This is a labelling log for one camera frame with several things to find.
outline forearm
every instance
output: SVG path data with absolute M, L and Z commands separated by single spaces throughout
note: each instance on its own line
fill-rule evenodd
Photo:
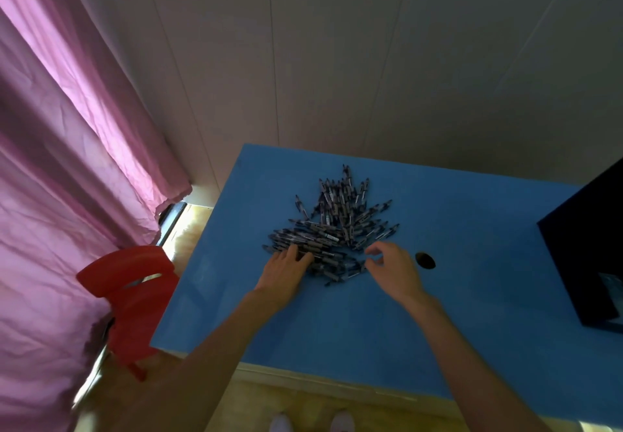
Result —
M 422 328 L 472 432 L 549 432 L 465 340 L 438 301 L 427 297 L 425 302 L 410 303 L 406 309 Z
M 203 431 L 254 334 L 276 312 L 257 291 L 117 425 L 125 431 Z

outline left hand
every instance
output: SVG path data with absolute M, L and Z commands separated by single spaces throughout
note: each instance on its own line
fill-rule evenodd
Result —
M 299 247 L 290 245 L 287 251 L 274 253 L 257 282 L 254 292 L 265 296 L 277 309 L 283 309 L 297 293 L 297 287 L 313 255 L 306 253 L 297 261 Z

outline hand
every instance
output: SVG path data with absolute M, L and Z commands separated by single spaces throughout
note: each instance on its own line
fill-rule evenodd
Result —
M 283 309 L 297 293 L 297 287 L 305 270 L 313 261 L 306 253 L 297 261 L 299 247 L 290 245 L 287 251 L 276 252 L 270 257 L 253 291 L 265 296 L 277 309 Z
M 376 261 L 372 258 L 366 260 L 366 268 L 378 285 L 405 308 L 414 302 L 427 301 L 429 296 L 407 250 L 387 242 L 375 242 L 366 249 L 366 255 L 381 253 L 383 256 Z

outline white shoe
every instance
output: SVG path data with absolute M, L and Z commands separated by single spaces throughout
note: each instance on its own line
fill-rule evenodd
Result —
M 348 411 L 340 411 L 335 414 L 329 432 L 354 432 L 353 415 Z
M 290 418 L 284 413 L 277 414 L 270 423 L 269 432 L 294 432 Z

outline chair leg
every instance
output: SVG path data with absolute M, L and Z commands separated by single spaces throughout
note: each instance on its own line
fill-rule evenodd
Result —
M 147 377 L 147 372 L 145 372 L 144 369 L 139 368 L 136 363 L 130 363 L 129 365 L 127 365 L 127 367 L 129 369 L 129 372 L 132 373 L 138 381 L 140 381 L 141 383 L 145 381 L 145 378 Z

